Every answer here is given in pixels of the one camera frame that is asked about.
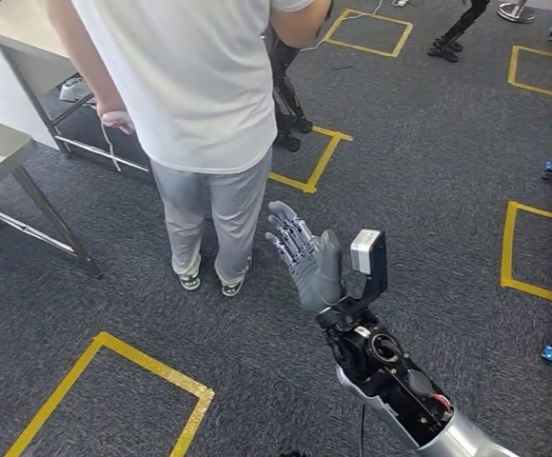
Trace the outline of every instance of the person's hand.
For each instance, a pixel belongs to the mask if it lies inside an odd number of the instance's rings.
[[[126,135],[131,135],[135,132],[134,123],[128,114],[124,102],[119,97],[111,102],[97,99],[97,114],[105,127],[119,129]]]
[[[270,223],[276,235],[265,238],[276,247],[299,292],[301,308],[318,314],[342,298],[341,247],[332,230],[320,238],[282,202],[270,204]]]

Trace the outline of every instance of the shoe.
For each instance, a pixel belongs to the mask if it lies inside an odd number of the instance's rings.
[[[196,266],[195,268],[193,268],[192,271],[189,274],[180,274],[179,275],[179,281],[181,283],[181,286],[183,286],[184,289],[192,291],[196,290],[200,286],[200,263],[202,262],[202,257],[200,255],[198,256],[198,260],[196,261]]]
[[[246,259],[246,271],[245,272],[245,277],[242,278],[242,281],[240,281],[238,284],[234,285],[227,285],[221,283],[221,291],[228,298],[233,298],[236,295],[238,295],[240,293],[240,289],[242,288],[242,284],[245,283],[245,280],[248,275],[248,273],[251,271],[251,268],[253,266],[253,256],[252,254],[249,255],[248,259]]]
[[[305,117],[293,117],[292,124],[294,128],[299,130],[300,133],[308,134],[314,129],[314,124],[308,121]]]
[[[73,78],[69,79],[61,88],[61,95],[58,98],[63,102],[75,103],[90,93],[92,93],[92,91],[83,78]],[[85,104],[95,106],[97,99],[91,98]]]
[[[454,43],[449,45],[448,48],[449,48],[450,50],[452,50],[454,52],[462,52],[462,50],[464,49],[462,47],[462,45],[461,45],[460,43],[458,43],[457,41],[454,41]]]
[[[445,59],[451,63],[457,62],[457,56],[455,55],[453,51],[449,50],[448,48],[433,46],[433,48],[428,50],[427,54],[431,57],[440,57],[442,59]]]
[[[274,146],[277,148],[288,149],[291,152],[297,152],[301,147],[301,140],[295,138],[291,133],[279,132],[274,140]]]

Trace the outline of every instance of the desk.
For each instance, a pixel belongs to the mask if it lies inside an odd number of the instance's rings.
[[[36,149],[36,145],[30,136],[0,125],[0,182],[13,174],[24,190],[50,220],[58,234],[67,240],[67,244],[1,211],[0,221],[76,257],[82,262],[89,274],[100,277],[101,271],[95,261],[23,166],[23,163],[33,155]]]
[[[58,124],[91,98],[91,94],[55,118],[41,105],[39,97],[76,72],[50,23],[45,4],[45,0],[0,2],[0,124],[63,152],[75,146],[115,164],[149,171],[111,152],[64,137],[58,130]]]

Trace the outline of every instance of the gray pants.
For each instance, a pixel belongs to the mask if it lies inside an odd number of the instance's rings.
[[[151,166],[164,203],[175,273],[190,274],[199,264],[205,208],[203,184],[207,183],[219,244],[217,275],[230,286],[245,278],[272,167],[271,149],[258,165],[238,174],[190,173],[154,162]]]

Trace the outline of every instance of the floor marking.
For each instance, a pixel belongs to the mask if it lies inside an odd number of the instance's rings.
[[[198,397],[198,403],[187,419],[186,425],[175,443],[170,457],[183,457],[193,439],[214,393],[197,381],[194,381],[175,369],[164,365],[136,348],[124,343],[109,333],[101,331],[96,336],[64,379],[57,387],[21,436],[12,445],[5,457],[21,457],[23,452],[43,426],[63,398],[77,381],[82,373],[101,348],[108,348],[132,363],[145,368],[156,376],[168,381],[177,387]]]
[[[522,292],[531,293],[552,301],[551,290],[539,288],[532,284],[513,279],[513,237],[515,235],[515,220],[519,209],[552,219],[552,212],[528,207],[513,201],[509,202],[507,209],[507,218],[504,221],[504,233],[502,236],[502,260],[500,266],[500,284],[504,288],[516,288]]]
[[[392,52],[386,52],[384,50],[374,50],[373,48],[366,48],[365,46],[359,46],[359,45],[353,45],[351,43],[347,43],[344,41],[340,41],[340,40],[334,40],[331,38],[331,36],[334,35],[334,33],[336,32],[336,30],[341,25],[342,22],[344,22],[344,19],[348,17],[350,14],[363,14],[363,17],[372,17],[374,19],[377,19],[381,21],[387,21],[387,22],[394,22],[395,24],[400,24],[402,26],[405,26],[405,28],[403,30],[403,33],[401,35],[400,38],[399,38],[399,41],[396,42],[395,45],[395,48]],[[403,46],[405,46],[405,42],[408,41],[408,38],[409,38],[409,35],[411,31],[413,30],[413,24],[411,22],[406,22],[406,21],[401,21],[399,19],[394,19],[392,17],[387,17],[387,16],[381,16],[378,14],[368,14],[366,12],[359,11],[359,10],[351,10],[350,8],[347,8],[344,10],[341,14],[340,14],[339,17],[337,18],[337,20],[334,21],[334,23],[328,29],[326,33],[325,33],[325,36],[322,37],[321,40],[323,43],[331,43],[332,45],[338,45],[338,46],[344,46],[345,48],[352,48],[353,50],[362,50],[365,52],[370,52],[371,54],[377,54],[381,55],[384,57],[394,57],[396,58],[401,50],[403,49]]]
[[[321,176],[322,176],[322,174],[325,172],[327,164],[329,163],[333,154],[335,152],[337,146],[341,141],[353,141],[351,136],[347,135],[345,133],[341,133],[341,131],[325,129],[319,126],[314,126],[313,130],[316,133],[320,133],[322,135],[330,136],[331,141],[329,141],[329,144],[327,145],[326,149],[325,149],[322,155],[321,155],[321,158],[319,159],[319,163],[316,164],[316,166],[312,171],[312,174],[310,176],[310,179],[308,179],[307,182],[302,183],[301,181],[298,181],[296,179],[289,178],[288,176],[283,176],[282,174],[274,172],[270,173],[270,178],[280,184],[298,189],[304,193],[316,193],[316,185],[319,183],[319,180],[321,179]]]
[[[536,86],[531,86],[528,84],[523,84],[523,83],[517,82],[517,80],[516,80],[517,61],[519,58],[519,52],[521,50],[525,50],[527,52],[532,52],[532,53],[539,54],[539,55],[545,55],[547,57],[552,57],[552,52],[547,52],[546,50],[535,50],[533,48],[526,48],[525,46],[515,45],[515,46],[513,46],[513,49],[511,52],[511,62],[509,64],[509,84],[510,84],[512,86],[515,86],[516,88],[531,90],[532,92],[538,92],[538,93],[542,93],[544,95],[552,96],[552,90],[537,88]]]

